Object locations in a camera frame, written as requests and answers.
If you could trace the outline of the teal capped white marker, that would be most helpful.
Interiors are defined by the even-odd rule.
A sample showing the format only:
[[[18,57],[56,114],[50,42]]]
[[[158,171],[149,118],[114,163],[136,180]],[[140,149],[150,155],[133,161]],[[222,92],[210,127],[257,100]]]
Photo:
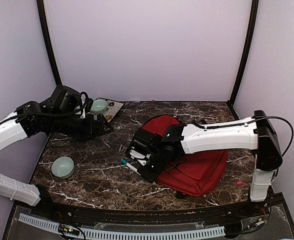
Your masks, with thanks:
[[[137,170],[134,166],[132,166],[130,163],[128,163],[126,160],[121,159],[121,163],[124,164],[125,166],[127,166],[129,169],[131,169],[131,170],[134,171],[135,173],[137,173],[138,175],[140,175],[140,174],[138,173],[138,170]]]

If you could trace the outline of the red student backpack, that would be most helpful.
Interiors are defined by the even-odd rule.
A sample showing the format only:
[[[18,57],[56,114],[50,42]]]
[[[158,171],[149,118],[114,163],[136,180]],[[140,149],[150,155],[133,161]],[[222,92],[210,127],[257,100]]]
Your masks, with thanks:
[[[138,173],[149,182],[171,188],[183,195],[201,197],[215,190],[228,160],[228,150],[184,154],[177,145],[164,143]]]

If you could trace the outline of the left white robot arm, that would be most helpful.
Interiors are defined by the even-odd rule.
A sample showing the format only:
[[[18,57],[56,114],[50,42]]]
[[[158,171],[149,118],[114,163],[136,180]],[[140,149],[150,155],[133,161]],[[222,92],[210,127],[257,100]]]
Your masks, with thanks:
[[[112,132],[112,126],[101,113],[93,115],[90,112],[93,101],[88,97],[81,98],[80,94],[72,94],[64,97],[62,103],[49,98],[42,103],[30,101],[18,107],[0,121],[0,152],[17,153],[13,148],[15,144],[39,133],[59,133],[87,141]],[[1,172],[0,196],[37,206],[46,218],[57,214],[57,206],[50,202],[46,187],[22,182]]]

